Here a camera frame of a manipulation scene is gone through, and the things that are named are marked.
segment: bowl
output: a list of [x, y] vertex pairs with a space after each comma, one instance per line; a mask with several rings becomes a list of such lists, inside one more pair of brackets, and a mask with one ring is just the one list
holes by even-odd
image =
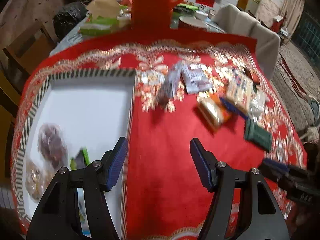
[[196, 18], [201, 20], [201, 21], [204, 21], [205, 19], [207, 19], [208, 17], [208, 14], [203, 12], [203, 11], [196, 11]]
[[195, 29], [200, 31], [206, 31], [207, 25], [198, 19], [189, 16], [179, 17], [179, 28]]

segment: red paper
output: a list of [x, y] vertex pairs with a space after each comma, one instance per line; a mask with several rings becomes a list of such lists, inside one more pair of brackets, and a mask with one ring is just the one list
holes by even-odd
[[196, 3], [200, 3], [203, 5], [207, 5], [209, 7], [213, 7], [215, 0], [196, 0]]

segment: red tablecloth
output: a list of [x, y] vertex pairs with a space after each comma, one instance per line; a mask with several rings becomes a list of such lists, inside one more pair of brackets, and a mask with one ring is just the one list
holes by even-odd
[[[150, 46], [155, 41], [161, 42]], [[125, 43], [148, 46], [118, 46]], [[124, 177], [123, 184], [126, 192], [122, 199], [123, 237], [196, 237], [206, 217], [212, 194], [202, 187], [189, 153], [189, 143], [193, 137], [198, 137], [205, 149], [212, 151], [218, 160], [236, 169], [257, 167], [264, 156], [300, 167], [306, 164], [307, 157], [299, 137], [269, 82], [260, 72], [254, 56], [255, 44], [255, 40], [231, 34], [193, 30], [135, 30], [88, 40], [46, 59], [28, 79], [18, 111], [12, 145], [14, 191], [18, 191], [14, 185], [14, 167], [21, 130], [33, 98], [49, 73], [79, 67], [123, 67], [139, 69], [138, 76], [145, 71], [155, 70], [161, 79], [168, 69], [182, 59], [201, 62], [212, 71], [216, 66], [244, 64], [259, 76], [261, 89], [270, 98], [261, 120], [262, 125], [273, 134], [270, 153], [244, 141], [244, 120], [239, 116], [233, 117], [216, 133], [212, 133], [197, 113], [196, 95], [184, 93], [183, 84], [176, 100], [166, 109], [161, 109], [154, 106], [159, 85], [137, 82], [130, 122], [127, 180]], [[269, 185], [280, 207], [287, 212], [290, 205], [285, 200], [284, 192], [273, 183]], [[239, 192], [236, 191], [230, 230], [234, 226], [238, 202]], [[27, 228], [28, 222], [23, 219], [22, 222]]]

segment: metal screw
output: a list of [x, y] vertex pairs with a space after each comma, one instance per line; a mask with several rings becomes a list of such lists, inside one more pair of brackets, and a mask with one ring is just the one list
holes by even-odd
[[260, 171], [257, 168], [252, 168], [251, 172], [256, 175], [260, 173]]
[[67, 172], [67, 168], [66, 167], [61, 167], [60, 169], [59, 169], [59, 173], [60, 174], [63, 174], [63, 173], [66, 173]]
[[92, 163], [92, 165], [93, 165], [94, 167], [99, 167], [99, 166], [101, 165], [101, 161], [94, 161], [94, 162]]
[[218, 166], [219, 166], [220, 168], [224, 168], [224, 167], [227, 166], [227, 165], [226, 165], [225, 162], [218, 162]]

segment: white plate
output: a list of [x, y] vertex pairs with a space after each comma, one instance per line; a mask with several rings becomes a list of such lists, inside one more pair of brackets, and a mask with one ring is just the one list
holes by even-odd
[[204, 21], [208, 17], [208, 14], [203, 11], [195, 11], [195, 13], [196, 13], [196, 18], [201, 21]]
[[195, 18], [190, 17], [190, 16], [180, 16], [179, 20], [182, 21], [185, 24], [191, 25], [191, 26], [196, 27], [196, 28], [200, 28], [200, 29], [206, 29], [207, 28], [207, 25], [203, 21], [195, 19]]
[[[31, 121], [25, 158], [44, 168], [44, 158], [38, 150], [40, 127], [45, 123], [60, 127], [67, 145], [68, 162], [81, 147], [88, 150], [90, 162], [100, 160], [112, 150], [119, 137], [127, 135], [131, 113], [135, 71], [76, 70], [47, 78], [34, 101], [36, 115]], [[22, 191], [25, 213], [32, 218], [37, 203], [25, 188], [26, 161], [23, 165]], [[122, 172], [117, 184], [105, 193], [116, 231], [121, 237]]]

